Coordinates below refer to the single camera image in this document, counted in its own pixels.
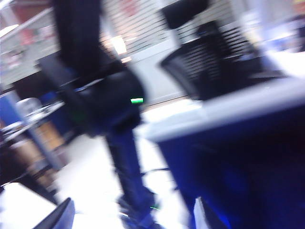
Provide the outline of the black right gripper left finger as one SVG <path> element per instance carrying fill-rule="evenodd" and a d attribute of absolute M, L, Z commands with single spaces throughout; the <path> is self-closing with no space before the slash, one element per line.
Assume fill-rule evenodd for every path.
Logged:
<path fill-rule="evenodd" d="M 75 215 L 75 205 L 71 198 L 65 199 L 34 229 L 71 229 Z"/>

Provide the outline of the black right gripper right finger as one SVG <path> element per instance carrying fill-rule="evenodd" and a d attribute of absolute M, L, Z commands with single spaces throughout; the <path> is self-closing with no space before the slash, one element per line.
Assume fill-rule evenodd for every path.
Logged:
<path fill-rule="evenodd" d="M 227 229 L 227 226 L 202 197 L 196 198 L 193 214 L 197 229 Z"/>

